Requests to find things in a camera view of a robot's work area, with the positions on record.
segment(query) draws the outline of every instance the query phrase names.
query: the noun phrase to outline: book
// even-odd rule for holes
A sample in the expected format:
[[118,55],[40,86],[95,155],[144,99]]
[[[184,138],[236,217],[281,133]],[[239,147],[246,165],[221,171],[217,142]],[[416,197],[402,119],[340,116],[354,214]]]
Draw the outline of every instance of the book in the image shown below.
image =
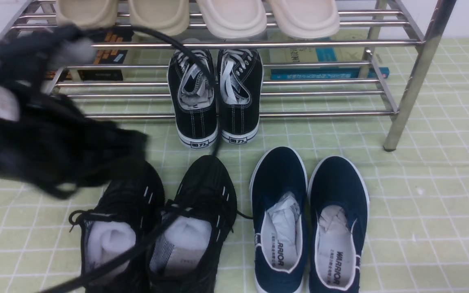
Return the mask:
[[[340,30],[326,40],[366,39],[368,30],[344,29]],[[296,41],[296,39],[283,34],[280,31],[268,32],[270,41]],[[361,61],[363,47],[335,47],[335,48],[281,48],[269,50],[271,63],[314,63],[314,62],[348,62]],[[380,65],[380,71],[384,78],[388,78],[390,70],[382,66],[381,56],[375,52],[374,57]],[[272,80],[305,80],[305,79],[336,79],[357,78],[359,67],[323,67],[323,68],[274,68],[270,71]],[[375,78],[376,73],[370,70],[368,78]]]

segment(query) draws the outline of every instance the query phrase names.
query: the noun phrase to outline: black sneaker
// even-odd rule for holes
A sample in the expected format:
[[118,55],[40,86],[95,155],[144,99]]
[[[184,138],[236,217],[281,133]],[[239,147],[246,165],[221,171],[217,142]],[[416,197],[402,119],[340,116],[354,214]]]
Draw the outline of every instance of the black sneaker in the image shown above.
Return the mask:
[[[214,73],[208,50],[193,50],[193,53]],[[210,146],[218,135],[214,85],[180,51],[169,62],[167,78],[180,140],[192,149]]]
[[258,132],[262,58],[257,50],[220,50],[217,70],[222,137],[229,143],[248,143]]
[[197,159],[180,184],[174,201],[162,211],[164,221],[194,192],[203,173],[199,199],[161,235],[148,258],[151,291],[212,293],[222,245],[237,216],[236,191],[227,169],[214,156]]
[[[135,178],[110,182],[93,210],[71,213],[70,223],[81,226],[81,274],[103,265],[141,241],[157,223],[157,210],[163,205],[162,181],[146,162]],[[149,281],[144,260],[145,254],[130,260],[85,286],[86,292],[147,292]]]

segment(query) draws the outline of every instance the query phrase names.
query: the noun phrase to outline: green tiled floor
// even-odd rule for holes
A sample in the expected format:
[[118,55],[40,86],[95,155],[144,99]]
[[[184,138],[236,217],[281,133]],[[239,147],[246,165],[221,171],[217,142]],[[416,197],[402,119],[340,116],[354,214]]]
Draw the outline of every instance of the green tiled floor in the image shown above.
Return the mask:
[[[415,50],[378,52],[391,69],[388,83],[399,100]],[[155,59],[169,55],[160,53]],[[165,80],[164,72],[134,74],[136,80]],[[82,105],[89,113],[171,112],[168,100]],[[383,103],[376,96],[283,98],[264,99],[262,108],[380,109]],[[149,161],[164,180],[167,198],[174,196],[190,163],[209,152],[185,149],[173,122],[124,126],[151,135]],[[263,120],[255,141],[225,145],[220,158],[237,188],[239,209],[249,214],[249,177],[266,150],[295,148],[309,174],[325,156],[350,158],[365,178],[371,199],[361,292],[469,293],[469,39],[443,40],[398,150],[392,153],[381,148],[389,126],[388,118]],[[86,189],[59,202],[20,183],[0,180],[0,292],[37,291],[77,276],[80,231],[68,232],[67,217],[73,210],[92,208],[101,192]],[[221,256],[217,292],[256,292],[253,258],[252,223],[238,218]]]

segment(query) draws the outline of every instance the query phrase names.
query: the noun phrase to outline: navy canvas shoe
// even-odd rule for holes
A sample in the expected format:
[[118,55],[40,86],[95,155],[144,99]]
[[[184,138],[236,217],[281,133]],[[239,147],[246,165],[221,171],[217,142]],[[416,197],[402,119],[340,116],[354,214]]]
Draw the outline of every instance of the navy canvas shoe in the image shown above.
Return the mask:
[[297,152],[280,146],[258,162],[253,200],[255,284],[259,293],[299,293],[307,262],[307,173]]
[[346,158],[322,160],[309,182],[313,247],[309,292],[359,291],[359,265],[368,222],[363,178]]

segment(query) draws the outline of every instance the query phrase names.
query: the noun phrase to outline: stainless steel shoe rack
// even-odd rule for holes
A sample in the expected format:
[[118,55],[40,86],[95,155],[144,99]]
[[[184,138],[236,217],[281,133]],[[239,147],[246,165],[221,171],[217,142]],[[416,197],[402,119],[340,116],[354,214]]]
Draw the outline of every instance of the stainless steel shoe rack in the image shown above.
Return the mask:
[[[45,30],[54,28],[55,23],[55,0],[29,0],[13,20],[8,24],[5,30],[0,34],[0,42],[6,42],[10,39],[18,37],[19,33],[33,30]],[[266,64],[269,68],[314,68],[314,67],[361,67],[359,78],[356,79],[328,79],[328,80],[302,80],[302,81],[265,81],[263,87],[262,98],[281,98],[283,96],[297,96],[322,98],[326,96],[358,96],[358,95],[377,95],[383,99],[385,110],[353,110],[353,111],[318,111],[318,112],[275,112],[260,113],[262,118],[276,117],[348,117],[348,116],[390,116],[392,126],[383,145],[386,151],[396,149],[400,136],[409,119],[412,108],[417,99],[417,95],[423,85],[424,78],[430,68],[432,58],[435,55],[441,37],[448,23],[450,15],[454,9],[456,0],[438,0],[434,14],[426,34],[418,28],[414,19],[407,11],[402,0],[376,0],[375,9],[371,10],[349,10],[339,11],[341,16],[341,26],[346,27],[369,27],[368,38],[363,40],[344,40],[344,41],[318,41],[318,40],[302,40],[294,42],[269,42],[269,41],[249,41],[249,42],[232,42],[218,41],[207,43],[190,43],[185,44],[188,48],[320,48],[320,47],[338,47],[338,46],[358,46],[365,47],[362,61],[356,62],[330,62],[330,63],[280,63]],[[119,13],[119,18],[128,18],[128,13]],[[385,17],[396,17],[393,20],[385,20]],[[267,13],[268,27],[277,26],[271,12]],[[348,20],[348,17],[372,17],[371,20]],[[191,13],[191,18],[195,21],[190,24],[190,30],[206,29],[200,13]],[[44,24],[31,24],[31,20],[47,20]],[[129,24],[117,24],[117,26],[129,26]],[[406,39],[379,39],[379,32],[384,26],[399,26],[404,28]],[[408,84],[401,98],[399,105],[396,104],[388,86],[380,74],[378,63],[374,58],[374,49],[380,46],[414,46],[418,51],[415,65],[412,69]],[[132,50],[132,49],[164,49],[171,48],[170,45],[164,43],[97,43],[94,47],[100,50]],[[165,87],[167,84],[163,82],[93,82],[93,81],[63,81],[59,78],[63,71],[70,70],[77,80],[78,69],[97,70],[97,69],[161,69],[162,65],[84,65],[69,66],[61,68],[57,71],[53,81],[47,88],[47,91],[56,91],[64,87]],[[377,74],[377,78],[366,78],[369,70],[373,70]],[[357,84],[374,84],[376,90],[356,90],[356,91],[326,91],[324,85],[357,85]],[[301,92],[268,92],[267,85],[319,85],[318,91],[301,91]],[[171,98],[168,93],[146,93],[146,94],[71,94],[72,99],[158,99]],[[172,119],[175,115],[167,114],[94,114],[89,115],[95,119]]]

